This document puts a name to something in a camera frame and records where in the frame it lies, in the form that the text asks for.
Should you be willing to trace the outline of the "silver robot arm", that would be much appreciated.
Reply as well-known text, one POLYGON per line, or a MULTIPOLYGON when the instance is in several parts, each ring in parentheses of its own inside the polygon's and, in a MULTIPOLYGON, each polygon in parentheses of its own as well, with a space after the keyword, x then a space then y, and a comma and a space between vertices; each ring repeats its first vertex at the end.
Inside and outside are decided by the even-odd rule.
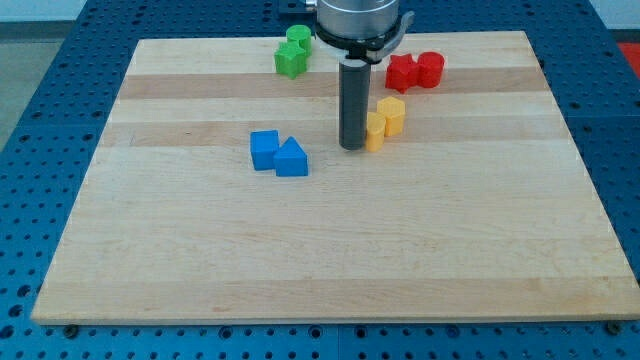
POLYGON ((339 61, 378 64, 402 42, 415 13, 399 0, 318 0, 317 38, 339 61))

